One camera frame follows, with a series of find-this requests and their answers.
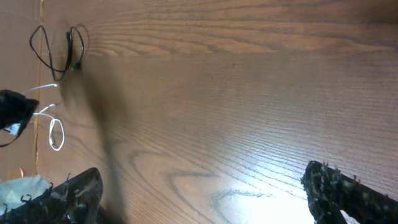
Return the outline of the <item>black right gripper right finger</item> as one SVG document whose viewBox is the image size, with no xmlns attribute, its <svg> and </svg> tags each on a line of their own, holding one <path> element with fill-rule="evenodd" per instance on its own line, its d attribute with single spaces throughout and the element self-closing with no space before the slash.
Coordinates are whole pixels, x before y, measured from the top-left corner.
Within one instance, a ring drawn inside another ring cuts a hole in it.
<svg viewBox="0 0 398 224">
<path fill-rule="evenodd" d="M 301 184 L 315 223 L 397 223 L 397 201 L 349 178 L 327 163 L 309 161 Z"/>
</svg>

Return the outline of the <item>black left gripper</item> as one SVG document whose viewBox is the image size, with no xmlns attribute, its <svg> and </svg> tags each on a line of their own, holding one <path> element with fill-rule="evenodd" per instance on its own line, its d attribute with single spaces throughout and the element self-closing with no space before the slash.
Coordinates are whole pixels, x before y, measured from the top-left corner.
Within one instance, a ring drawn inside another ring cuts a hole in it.
<svg viewBox="0 0 398 224">
<path fill-rule="evenodd" d="M 36 99 L 27 98 L 16 91 L 1 90 L 1 129 L 6 129 L 14 124 L 19 125 L 15 138 L 2 144 L 1 147 L 12 144 L 20 137 L 38 105 L 39 101 Z"/>
</svg>

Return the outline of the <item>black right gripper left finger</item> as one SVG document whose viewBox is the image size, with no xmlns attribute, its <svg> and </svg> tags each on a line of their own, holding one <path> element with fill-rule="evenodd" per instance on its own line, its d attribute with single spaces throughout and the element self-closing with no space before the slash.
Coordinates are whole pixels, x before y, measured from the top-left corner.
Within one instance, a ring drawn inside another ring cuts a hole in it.
<svg viewBox="0 0 398 224">
<path fill-rule="evenodd" d="M 96 223 L 103 194 L 103 180 L 95 167 L 50 184 L 40 195 L 21 194 L 15 208 L 4 203 L 1 223 Z"/>
</svg>

